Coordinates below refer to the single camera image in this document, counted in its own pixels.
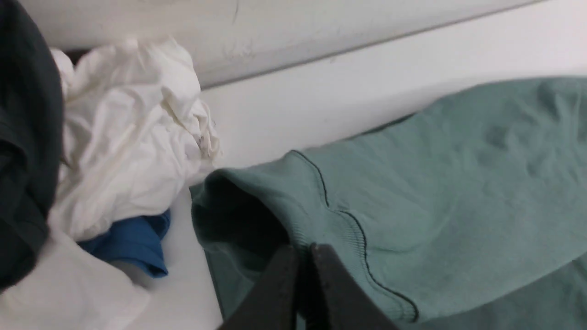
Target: green fleece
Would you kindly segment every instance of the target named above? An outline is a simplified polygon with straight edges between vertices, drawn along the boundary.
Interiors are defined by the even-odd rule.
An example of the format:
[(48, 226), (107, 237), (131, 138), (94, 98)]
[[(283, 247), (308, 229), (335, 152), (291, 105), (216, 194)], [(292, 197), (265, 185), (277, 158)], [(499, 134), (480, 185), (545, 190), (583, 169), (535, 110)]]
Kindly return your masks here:
[(579, 78), (479, 86), (393, 126), (213, 172), (193, 190), (193, 219), (208, 256), (237, 271), (211, 267), (218, 292), (234, 276), (225, 316), (240, 299), (226, 292), (243, 296), (287, 241), (302, 255), (332, 245), (405, 321), (479, 307), (580, 257), (586, 92)]

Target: stitching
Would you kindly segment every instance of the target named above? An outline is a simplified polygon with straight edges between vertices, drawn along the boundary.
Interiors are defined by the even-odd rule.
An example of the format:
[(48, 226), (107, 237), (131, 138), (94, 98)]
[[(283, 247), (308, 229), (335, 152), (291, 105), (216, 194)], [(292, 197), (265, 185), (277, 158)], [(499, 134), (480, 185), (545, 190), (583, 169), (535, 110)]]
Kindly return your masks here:
[(373, 280), (373, 282), (375, 284), (377, 284), (380, 288), (384, 289), (387, 292), (390, 292), (402, 299), (404, 299), (405, 301), (407, 301), (412, 308), (414, 309), (414, 319), (412, 320), (412, 322), (416, 322), (418, 321), (418, 318), (420, 316), (420, 311), (418, 310), (418, 307), (416, 306), (416, 304), (407, 296), (392, 290), (386, 286), (384, 286), (381, 282), (379, 282), (378, 280), (375, 279), (375, 277), (373, 276), (373, 273), (371, 272), (371, 267), (369, 266), (369, 262), (367, 260), (367, 237), (365, 236), (365, 231), (363, 229), (363, 227), (361, 227), (359, 220), (350, 212), (348, 211), (344, 211), (344, 210), (335, 210), (332, 209), (330, 207), (330, 204), (328, 203), (328, 195), (326, 194), (326, 184), (324, 182), (324, 177), (322, 175), (322, 172), (320, 171), (320, 168), (318, 168), (318, 166), (316, 164), (314, 164), (314, 162), (312, 162), (311, 160), (309, 160), (304, 154), (302, 154), (301, 152), (297, 151), (297, 150), (292, 150), (292, 152), (296, 155), (298, 155), (299, 157), (303, 158), (303, 160), (307, 161), (309, 164), (312, 165), (313, 168), (316, 169), (316, 172), (318, 172), (318, 177), (320, 178), (320, 182), (322, 183), (322, 191), (324, 193), (324, 202), (327, 206), (327, 208), (330, 211), (336, 212), (336, 213), (342, 213), (342, 214), (346, 214), (348, 216), (351, 217), (351, 219), (353, 219), (353, 221), (355, 222), (355, 224), (357, 225), (357, 227), (359, 227), (359, 230), (361, 232), (361, 236), (363, 238), (363, 247), (362, 247), (362, 252), (363, 252), (363, 261), (365, 262), (366, 268), (367, 268), (367, 273), (369, 274), (369, 277), (371, 278), (371, 280)]

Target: laundry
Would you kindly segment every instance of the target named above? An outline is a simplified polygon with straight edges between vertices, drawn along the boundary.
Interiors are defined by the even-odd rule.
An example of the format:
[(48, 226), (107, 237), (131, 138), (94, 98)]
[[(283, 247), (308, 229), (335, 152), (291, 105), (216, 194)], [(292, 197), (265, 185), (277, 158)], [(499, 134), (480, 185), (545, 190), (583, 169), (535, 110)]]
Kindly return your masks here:
[(35, 24), (0, 5), (0, 291), (35, 266), (48, 236), (62, 141), (59, 73)]
[[(71, 73), (64, 62), (60, 71)], [(212, 168), (219, 140), (191, 56), (175, 40), (97, 48), (62, 81), (62, 180), (49, 222), (75, 241), (163, 213), (186, 180)]]
[[(122, 221), (102, 243), (128, 246), (130, 227), (134, 242), (144, 244), (151, 254), (122, 253), (104, 244), (94, 252), (105, 259), (140, 261), (153, 275), (164, 275), (160, 240), (170, 224), (166, 211), (186, 181), (203, 177), (213, 167), (220, 144), (210, 111), (199, 99), (192, 59), (175, 40), (130, 40), (97, 48), (75, 68), (61, 51), (51, 53), (54, 61), (49, 49), (39, 52), (48, 57), (48, 67), (53, 67), (55, 79), (47, 78), (47, 83), (57, 97), (47, 95), (48, 104), (39, 106), (37, 115), (46, 117), (42, 111), (60, 105), (63, 95), (63, 122), (58, 112), (55, 121), (59, 125), (39, 129), (50, 133), (42, 142), (48, 146), (47, 156), (55, 157), (54, 178), (49, 170), (42, 177), (45, 173), (40, 167), (30, 176), (51, 193), (57, 184), (54, 204), (50, 211), (44, 210), (48, 212), (49, 238), (42, 249), (35, 247), (41, 250), (38, 265), (0, 295), (0, 328), (122, 330), (142, 313), (149, 293), (76, 242), (108, 232), (117, 221), (146, 219), (153, 235), (139, 239), (138, 233), (148, 232), (145, 222)], [(43, 119), (43, 124), (52, 120)], [(55, 141), (50, 139), (54, 132), (59, 133)], [(58, 147), (54, 154), (49, 148), (52, 144)], [(39, 205), (50, 205), (52, 198), (46, 199), (48, 203), (42, 200)], [(161, 214), (159, 221), (151, 221)]]
[(192, 189), (193, 220), (223, 315), (286, 243), (301, 254), (330, 244), (405, 322), (472, 310), (561, 269), (587, 252), (585, 95), (581, 78), (478, 86), (393, 126), (213, 172)]
[(161, 240), (171, 221), (170, 211), (115, 222), (110, 230), (92, 240), (79, 242), (96, 258), (133, 264), (153, 278), (167, 275)]
[(401, 330), (587, 329), (587, 255), (532, 284), (471, 311)]

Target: blue fabric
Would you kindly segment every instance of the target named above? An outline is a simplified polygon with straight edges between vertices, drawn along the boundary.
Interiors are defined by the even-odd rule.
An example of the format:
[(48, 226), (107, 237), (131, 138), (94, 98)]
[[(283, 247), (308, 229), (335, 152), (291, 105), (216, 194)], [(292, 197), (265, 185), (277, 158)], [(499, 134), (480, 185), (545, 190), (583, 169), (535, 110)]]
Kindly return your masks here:
[(107, 233), (78, 244), (100, 260), (128, 262), (160, 278), (168, 274), (161, 240), (170, 222), (169, 210), (161, 215), (128, 218), (115, 222)]

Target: white panel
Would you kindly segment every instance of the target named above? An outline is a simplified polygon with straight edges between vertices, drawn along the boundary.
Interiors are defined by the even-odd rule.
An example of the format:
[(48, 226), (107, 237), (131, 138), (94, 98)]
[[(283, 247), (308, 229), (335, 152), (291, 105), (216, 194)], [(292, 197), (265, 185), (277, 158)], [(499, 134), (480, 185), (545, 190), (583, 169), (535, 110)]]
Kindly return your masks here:
[(552, 0), (204, 91), (225, 166), (342, 139), (500, 79), (587, 74), (587, 1)]
[(171, 33), (203, 86), (536, 0), (21, 0), (52, 46)]

